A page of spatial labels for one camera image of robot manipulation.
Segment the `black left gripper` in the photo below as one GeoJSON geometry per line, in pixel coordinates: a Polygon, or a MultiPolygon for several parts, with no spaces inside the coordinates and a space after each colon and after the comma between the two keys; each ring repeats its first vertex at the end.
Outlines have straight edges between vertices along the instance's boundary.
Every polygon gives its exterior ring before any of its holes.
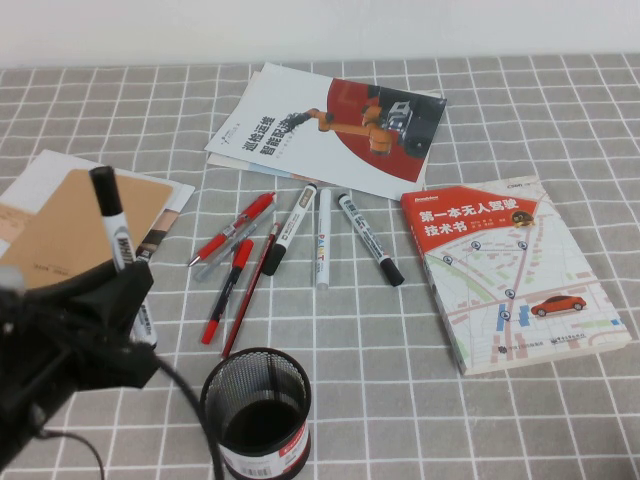
{"type": "Polygon", "coordinates": [[[22,393],[65,394],[135,385],[134,317],[153,285],[150,267],[103,263],[23,298],[22,393]]]}

